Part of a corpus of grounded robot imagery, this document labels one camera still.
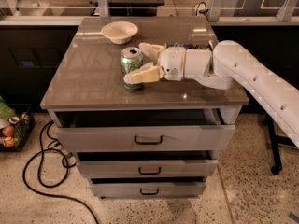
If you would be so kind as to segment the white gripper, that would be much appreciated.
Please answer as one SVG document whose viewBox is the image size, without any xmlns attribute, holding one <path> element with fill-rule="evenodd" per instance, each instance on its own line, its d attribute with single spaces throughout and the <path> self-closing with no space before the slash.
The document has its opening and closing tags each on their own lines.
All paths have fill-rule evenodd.
<svg viewBox="0 0 299 224">
<path fill-rule="evenodd" d="M 157 82 L 163 77 L 170 81 L 183 79 L 186 49 L 183 47 L 169 47 L 162 45 L 140 43 L 139 49 L 152 62 L 126 74 L 123 81 L 128 84 Z M 159 65 L 154 64 L 159 58 Z"/>
</svg>

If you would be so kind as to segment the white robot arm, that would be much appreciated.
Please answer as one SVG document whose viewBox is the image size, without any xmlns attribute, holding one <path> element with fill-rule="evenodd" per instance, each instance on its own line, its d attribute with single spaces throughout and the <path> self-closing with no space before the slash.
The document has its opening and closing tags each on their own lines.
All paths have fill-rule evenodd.
<svg viewBox="0 0 299 224">
<path fill-rule="evenodd" d="M 144 54 L 156 57 L 125 75 L 129 84 L 151 83 L 162 78 L 192 79 L 203 86 L 227 90 L 243 86 L 299 147 L 299 90 L 261 64 L 240 44 L 225 40 L 212 50 L 139 45 Z"/>
</svg>

